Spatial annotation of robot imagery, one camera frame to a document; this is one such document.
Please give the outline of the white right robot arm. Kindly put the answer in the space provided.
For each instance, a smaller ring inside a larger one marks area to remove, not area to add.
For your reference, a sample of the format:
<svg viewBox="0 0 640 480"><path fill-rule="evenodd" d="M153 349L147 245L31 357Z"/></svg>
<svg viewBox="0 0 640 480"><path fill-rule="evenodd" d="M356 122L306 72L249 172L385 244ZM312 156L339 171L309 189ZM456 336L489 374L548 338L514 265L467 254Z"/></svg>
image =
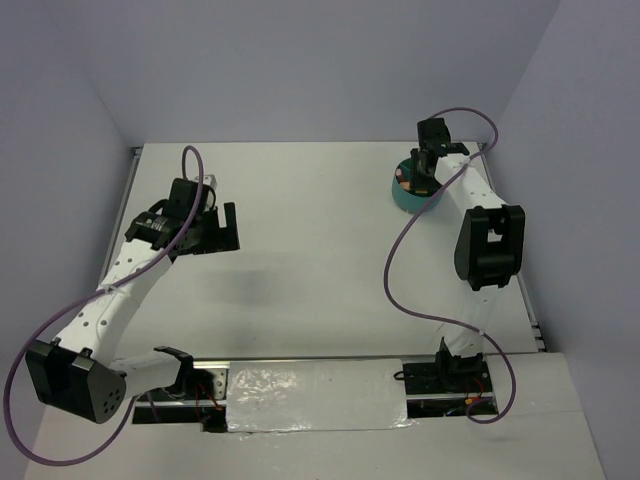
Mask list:
<svg viewBox="0 0 640 480"><path fill-rule="evenodd" d="M525 212L509 205L471 165L469 150L454 142L445 120L417 123L418 146L410 152L409 191L425 199L449 195L461 214L454 270L469 288L456 325L448 324L435 360L436 383L457 391L480 372L482 334L501 290L522 265Z"/></svg>

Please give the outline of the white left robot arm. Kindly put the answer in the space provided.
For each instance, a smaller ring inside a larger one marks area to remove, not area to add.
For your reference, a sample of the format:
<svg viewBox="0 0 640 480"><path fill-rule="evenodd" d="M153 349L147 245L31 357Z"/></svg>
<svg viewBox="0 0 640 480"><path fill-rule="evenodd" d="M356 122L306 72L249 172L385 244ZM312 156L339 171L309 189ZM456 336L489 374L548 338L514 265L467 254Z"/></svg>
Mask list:
<svg viewBox="0 0 640 480"><path fill-rule="evenodd" d="M239 249L235 205L225 204L221 225L215 188L212 175L175 179L168 198L131 222L99 286L103 295L83 306L52 341L29 346L25 360L42 403L103 424L125 400L148 391L163 389L175 399L194 392L205 376L196 371L192 355L160 346L118 358L116 350L144 298L177 257Z"/></svg>

